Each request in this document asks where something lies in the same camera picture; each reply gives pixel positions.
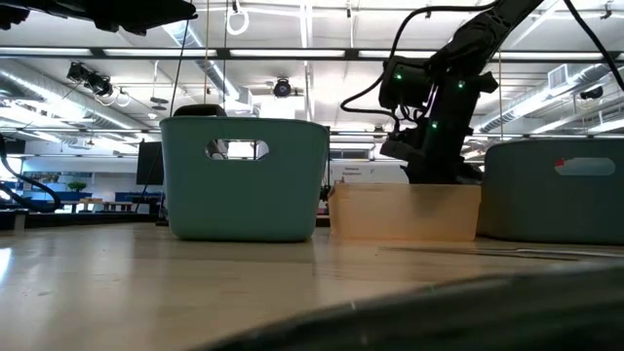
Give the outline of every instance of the wall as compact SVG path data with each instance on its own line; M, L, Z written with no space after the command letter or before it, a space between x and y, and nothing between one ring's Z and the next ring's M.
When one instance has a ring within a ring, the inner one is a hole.
M344 179L345 182L361 183L404 183L408 177L400 166L401 162L331 162L330 184Z

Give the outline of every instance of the black cable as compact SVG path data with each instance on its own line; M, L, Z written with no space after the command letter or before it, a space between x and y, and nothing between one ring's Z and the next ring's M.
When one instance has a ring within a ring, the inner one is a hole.
M401 35L403 34L403 31L405 30L410 20L413 19L414 17L420 14L428 14L428 13L433 13L433 12L486 11L498 5L498 3L500 3L501 1L502 0L496 0L496 1L492 1L489 4L480 5L480 6L446 6L446 5L445 6L429 6L429 7L424 7L424 8L420 8L420 9L412 11L405 19L403 19L401 26L399 26L399 30L397 30L397 35L395 35L394 37L394 42L392 43L392 49L390 50L389 58L391 59L394 56L394 53L397 51L397 47L399 46L399 40L401 39Z
M177 73L175 74L175 81L174 81L174 94L172 96L172 105L169 109L170 118L174 116L174 102L176 101L177 82L179 80L179 71L180 71L180 68L182 67L182 59L184 57L184 47L186 47L186 35L188 34L189 24L190 24L190 19L187 19L186 26L184 27L184 39L182 39L182 47L179 51L179 60L177 61ZM141 191L140 197L138 198L138 201L136 202L135 214L138 213L138 207L140 206L140 204L143 202L143 199L145 198L147 185L149 183L149 180L152 178L154 169L156 169L156 164L158 163L158 159L162 157L162 153L163 153L163 142L161 141L160 147L158 148L158 153L156 154L156 157L154 157L154 162L152 162L152 167L149 169L149 174L147 176L147 181L145 182L145 186L143 186L143 191Z
M372 85L364 90L362 90L361 92L357 93L356 95L347 98L345 101L343 101L340 104L340 109L342 109L345 112L359 112L359 113L370 113L370 114L382 114L382 115L386 115L386 116L390 116L392 117L394 120L397 119L397 116L395 116L394 113L389 112L389 111L385 111L385 110L376 110L376 109L364 109L364 108L351 108L351 107L347 107L347 103L361 98L364 95L370 93L374 87L376 87L379 83L381 83L381 80L383 79L383 74L379 76L379 78L377 78L377 80L372 83Z
M589 25L587 25L585 20L583 20L583 18L578 14L578 11L576 11L576 8L574 8L572 2L570 0L564 0L564 2L569 12L572 14L576 22L578 22L578 25L583 28L589 38L592 39L592 42L594 42L594 45L596 45L601 54L603 54L604 60L606 61L608 67L611 69L617 85L619 85L620 89L624 91L624 80L622 80L622 76L620 75L617 66L615 65L615 62L613 61L613 58L611 58L611 56L608 54L608 51L606 50L603 43L601 43L600 39L598 39L598 36L596 36L594 31L592 31L592 29L589 27Z
M412 11L411 13L409 13L409 15L403 20L403 22L401 23L401 26L399 26L399 30L397 31L397 34L395 35L394 38L394 42L392 43L392 50L390 51L390 56L388 57L388 59L391 59L395 52L397 51L397 47L399 45L399 40L401 39L401 35L403 34L403 31L405 30L406 26L408 25L408 23L410 22L411 19L413 19L414 17L420 15L420 14L430 14L433 12L477 12L477 11L485 11L485 10L489 10L492 7L496 6L498 3L500 3L502 0L496 0L493 1L487 5L481 5L481 6L429 6L429 7L425 7L425 8L420 8L417 10ZM361 109L361 108L351 108L351 107L347 107L347 103L356 100L358 98L363 97L364 95L370 93L377 85L379 85L379 83L381 83L381 81L383 80L383 73L381 73L381 75L379 76L379 78L377 78L377 80L372 83L372 85L366 89L364 89L363 91L357 93L356 95L347 98L345 101L343 101L340 104L340 109L342 109L345 112L359 112L359 113L370 113L370 114L382 114L382 115L386 115L386 116L390 116L391 118L393 118L395 120L395 124L399 121L399 119L397 118L397 116L394 113L385 111L385 110L377 110L377 109Z
M2 134L0 133L0 161L2 162L2 165L4 166L4 168L7 169L7 171L9 171L10 174L12 174L14 177L16 177L17 179L23 181L23 182L27 182L29 184L32 184L38 188L40 188L41 190L45 191L46 193L50 194L50 196L52 196L52 199L54 200L54 203L51 206L39 206L39 205L35 205L34 203L23 199L20 195L16 194L13 192L13 190L11 190L11 188L9 188L7 185L5 185L3 182L0 182L0 191L5 192L7 195L9 195L9 197L11 197L11 199L15 202L17 202L18 204L24 206L25 208L35 211L35 212L39 212L42 214L52 214L54 211L56 211L57 209L60 209L60 198L59 195L57 195L57 193L54 192L54 190L52 190L51 188L47 187L46 185L30 179L27 176L23 176L20 175L18 173L16 173L15 171L13 171L13 169L11 168L11 166L9 165L9 161L7 161L7 145L4 139L4 136L2 136Z

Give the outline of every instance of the wooden table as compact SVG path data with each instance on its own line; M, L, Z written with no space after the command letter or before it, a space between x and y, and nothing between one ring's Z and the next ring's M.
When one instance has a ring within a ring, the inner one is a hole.
M417 251L560 245L337 242L328 233L318 229L301 244L182 242L141 223L0 239L0 344L179 350L353 299L567 263Z

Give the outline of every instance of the bin handle hole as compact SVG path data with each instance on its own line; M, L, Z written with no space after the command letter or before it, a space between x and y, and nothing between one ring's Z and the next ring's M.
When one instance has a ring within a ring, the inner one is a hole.
M261 161L269 154L269 146L262 140L213 139L204 152L211 160Z

